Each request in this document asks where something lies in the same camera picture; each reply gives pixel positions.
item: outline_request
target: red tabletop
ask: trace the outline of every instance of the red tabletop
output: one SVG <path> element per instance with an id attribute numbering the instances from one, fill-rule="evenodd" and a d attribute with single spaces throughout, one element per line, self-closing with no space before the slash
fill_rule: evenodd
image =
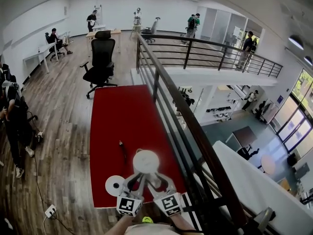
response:
<path id="1" fill-rule="evenodd" d="M 119 146 L 124 144 L 124 153 Z M 90 131 L 90 174 L 96 208 L 116 207 L 116 197 L 105 189 L 106 180 L 134 173 L 137 149 L 151 150 L 160 159 L 159 172 L 173 179 L 177 191 L 186 192 L 183 178 L 162 120 L 146 85 L 100 88 L 95 91 Z M 153 200 L 145 189 L 145 202 Z"/>

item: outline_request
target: ceiling light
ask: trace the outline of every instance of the ceiling light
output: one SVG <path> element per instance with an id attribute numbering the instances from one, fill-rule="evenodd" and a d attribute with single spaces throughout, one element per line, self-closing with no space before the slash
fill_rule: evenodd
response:
<path id="1" fill-rule="evenodd" d="M 296 35 L 292 35 L 289 37 L 290 42 L 292 42 L 295 46 L 303 50 L 303 42 L 300 37 Z"/>
<path id="2" fill-rule="evenodd" d="M 304 60 L 305 61 L 307 61 L 307 63 L 309 64 L 309 65 L 313 65 L 313 62 L 312 62 L 312 58 L 311 57 L 309 57 L 309 56 L 306 56 L 305 58 L 304 58 Z"/>

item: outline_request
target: green shirt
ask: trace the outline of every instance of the green shirt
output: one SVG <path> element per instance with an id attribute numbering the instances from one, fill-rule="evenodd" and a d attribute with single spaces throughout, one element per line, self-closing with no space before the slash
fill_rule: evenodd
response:
<path id="1" fill-rule="evenodd" d="M 199 18 L 196 18 L 196 25 L 195 25 L 195 29 L 197 28 L 197 25 L 200 25 L 200 19 L 199 19 Z"/>

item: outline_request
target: black office chair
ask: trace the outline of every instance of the black office chair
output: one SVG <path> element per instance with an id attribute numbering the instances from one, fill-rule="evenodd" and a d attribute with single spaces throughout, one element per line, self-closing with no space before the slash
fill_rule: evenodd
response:
<path id="1" fill-rule="evenodd" d="M 112 62 L 112 53 L 115 46 L 115 40 L 111 39 L 111 32 L 109 30 L 98 31 L 95 34 L 95 39 L 91 42 L 92 47 L 92 68 L 87 69 L 85 62 L 80 67 L 85 67 L 86 74 L 83 79 L 90 82 L 92 88 L 87 93 L 87 98 L 90 98 L 89 94 L 92 93 L 96 88 L 104 86 L 117 86 L 117 84 L 110 84 L 109 77 L 113 76 L 114 63 Z"/>
<path id="2" fill-rule="evenodd" d="M 151 28 L 150 28 L 150 27 L 147 27 L 146 29 L 143 29 L 143 30 L 141 31 L 141 34 L 143 34 L 143 35 L 155 35 L 156 32 L 157 32 L 157 22 L 158 22 L 159 19 L 161 19 L 161 18 L 157 17 L 157 18 L 156 18 L 156 21 L 154 21 L 152 27 L 151 27 Z M 143 38 L 144 38 L 144 40 L 145 40 L 147 43 L 153 43 L 153 42 L 156 41 L 154 38 L 152 38 L 152 37 L 150 37 L 150 36 L 149 36 L 149 37 L 143 37 Z"/>
<path id="3" fill-rule="evenodd" d="M 49 33 L 48 33 L 48 32 L 45 33 L 45 38 L 46 38 L 46 40 L 48 41 L 48 39 L 49 39 Z M 56 48 L 57 48 L 57 54 L 58 54 L 58 55 L 62 55 L 62 54 L 63 54 L 63 56 L 65 55 L 64 52 L 60 52 L 60 48 L 58 48 L 58 46 L 56 46 Z M 50 52 L 50 53 L 54 53 L 54 52 L 55 52 L 54 47 L 50 48 L 50 49 L 49 49 L 49 52 Z M 53 54 L 53 55 L 51 56 L 50 61 L 55 57 L 55 55 L 56 55 L 56 54 Z"/>

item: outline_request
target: white disc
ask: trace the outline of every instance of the white disc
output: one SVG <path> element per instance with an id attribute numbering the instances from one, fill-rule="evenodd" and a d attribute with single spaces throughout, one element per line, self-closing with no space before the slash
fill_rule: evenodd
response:
<path id="1" fill-rule="evenodd" d="M 141 173 L 154 173 L 160 165 L 160 160 L 156 153 L 149 150 L 139 151 L 133 159 L 133 166 Z"/>
<path id="2" fill-rule="evenodd" d="M 111 176 L 106 181 L 106 190 L 108 194 L 114 197 L 118 197 L 120 191 L 123 188 L 124 178 L 121 176 Z"/>

